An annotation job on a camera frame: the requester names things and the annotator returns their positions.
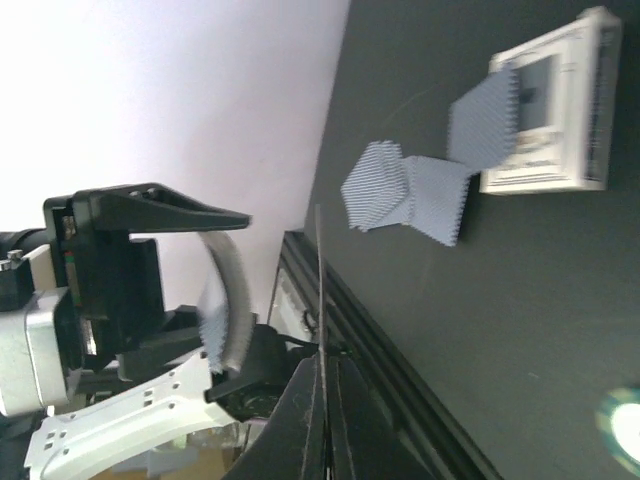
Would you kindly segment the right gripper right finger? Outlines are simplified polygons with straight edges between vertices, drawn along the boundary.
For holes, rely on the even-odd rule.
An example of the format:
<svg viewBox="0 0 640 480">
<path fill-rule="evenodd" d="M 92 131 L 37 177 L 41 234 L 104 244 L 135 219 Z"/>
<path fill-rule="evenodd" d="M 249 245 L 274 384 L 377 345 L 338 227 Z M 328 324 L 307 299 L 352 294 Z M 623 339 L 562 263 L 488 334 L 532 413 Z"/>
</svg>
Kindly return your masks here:
<svg viewBox="0 0 640 480">
<path fill-rule="evenodd" d="M 396 436 L 354 362 L 346 356 L 329 359 L 328 405 L 335 479 L 432 477 Z"/>
</svg>

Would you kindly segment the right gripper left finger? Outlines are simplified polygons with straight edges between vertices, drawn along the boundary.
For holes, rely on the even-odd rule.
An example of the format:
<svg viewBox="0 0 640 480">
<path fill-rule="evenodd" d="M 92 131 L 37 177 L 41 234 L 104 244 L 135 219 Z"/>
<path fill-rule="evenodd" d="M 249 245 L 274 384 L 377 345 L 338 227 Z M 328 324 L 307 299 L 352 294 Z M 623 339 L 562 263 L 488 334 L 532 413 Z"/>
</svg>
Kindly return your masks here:
<svg viewBox="0 0 640 480">
<path fill-rule="evenodd" d="M 262 433 L 225 477 L 322 479 L 324 428 L 320 360 L 314 355 L 300 362 Z"/>
</svg>

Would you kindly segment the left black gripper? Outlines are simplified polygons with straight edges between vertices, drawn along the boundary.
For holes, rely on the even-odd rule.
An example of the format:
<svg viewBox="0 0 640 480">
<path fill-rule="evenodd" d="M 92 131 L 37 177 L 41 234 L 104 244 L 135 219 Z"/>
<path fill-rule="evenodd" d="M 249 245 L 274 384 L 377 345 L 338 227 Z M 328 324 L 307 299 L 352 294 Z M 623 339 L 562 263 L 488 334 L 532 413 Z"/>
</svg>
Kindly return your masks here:
<svg viewBox="0 0 640 480">
<path fill-rule="evenodd" d="M 194 307 L 165 314 L 157 243 L 131 237 L 242 230 L 249 215 L 158 183 L 50 198 L 43 213 L 56 281 L 71 291 L 85 353 L 118 354 L 122 381 L 156 378 L 201 347 L 211 372 L 207 402 L 284 390 L 291 367 L 283 336 L 249 312 L 223 327 L 203 321 Z"/>
</svg>

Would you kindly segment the green chip stack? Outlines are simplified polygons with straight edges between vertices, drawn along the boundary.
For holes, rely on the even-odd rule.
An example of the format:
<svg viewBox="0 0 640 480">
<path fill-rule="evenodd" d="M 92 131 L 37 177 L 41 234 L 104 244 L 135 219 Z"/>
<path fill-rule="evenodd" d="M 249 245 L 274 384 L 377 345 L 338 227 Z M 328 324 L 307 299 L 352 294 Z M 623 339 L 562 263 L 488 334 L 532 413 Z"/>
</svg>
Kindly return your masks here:
<svg viewBox="0 0 640 480">
<path fill-rule="evenodd" d="M 596 409 L 595 422 L 611 456 L 639 476 L 639 387 L 609 391 Z"/>
</svg>

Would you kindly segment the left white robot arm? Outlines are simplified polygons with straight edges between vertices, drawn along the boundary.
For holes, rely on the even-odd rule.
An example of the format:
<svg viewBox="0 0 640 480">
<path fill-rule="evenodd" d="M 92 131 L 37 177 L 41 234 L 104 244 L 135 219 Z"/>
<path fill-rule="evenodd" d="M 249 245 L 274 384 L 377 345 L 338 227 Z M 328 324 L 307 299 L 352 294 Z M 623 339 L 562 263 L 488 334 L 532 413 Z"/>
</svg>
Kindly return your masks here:
<svg viewBox="0 0 640 480">
<path fill-rule="evenodd" d="M 1 237 L 5 479 L 88 479 L 194 432 L 270 416 L 290 378 L 258 322 L 231 232 L 247 214 L 157 183 L 46 200 L 41 229 Z M 156 236 L 193 233 L 217 284 L 164 305 Z"/>
</svg>

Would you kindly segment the loose cards on table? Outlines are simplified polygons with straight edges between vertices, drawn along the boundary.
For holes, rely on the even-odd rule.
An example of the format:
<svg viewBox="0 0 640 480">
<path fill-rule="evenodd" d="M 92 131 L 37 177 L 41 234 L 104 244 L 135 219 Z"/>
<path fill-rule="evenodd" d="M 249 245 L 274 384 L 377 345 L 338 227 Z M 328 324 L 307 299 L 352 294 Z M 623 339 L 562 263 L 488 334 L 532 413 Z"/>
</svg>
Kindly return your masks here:
<svg viewBox="0 0 640 480">
<path fill-rule="evenodd" d="M 515 151 L 518 96 L 518 73 L 507 63 L 456 100 L 445 159 L 404 156 L 391 140 L 369 143 L 340 188 L 348 227 L 408 225 L 455 246 L 471 178 Z"/>
</svg>

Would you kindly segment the white card box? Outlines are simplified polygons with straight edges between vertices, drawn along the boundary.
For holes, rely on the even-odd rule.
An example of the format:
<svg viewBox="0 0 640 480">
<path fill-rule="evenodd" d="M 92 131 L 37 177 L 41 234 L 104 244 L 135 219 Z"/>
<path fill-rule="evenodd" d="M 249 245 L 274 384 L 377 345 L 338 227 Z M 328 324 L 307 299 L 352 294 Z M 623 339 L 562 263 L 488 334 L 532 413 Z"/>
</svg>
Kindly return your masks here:
<svg viewBox="0 0 640 480">
<path fill-rule="evenodd" d="M 495 54 L 491 71 L 511 65 L 519 80 L 513 153 L 481 175 L 492 195 L 606 189 L 621 20 L 603 6 Z"/>
</svg>

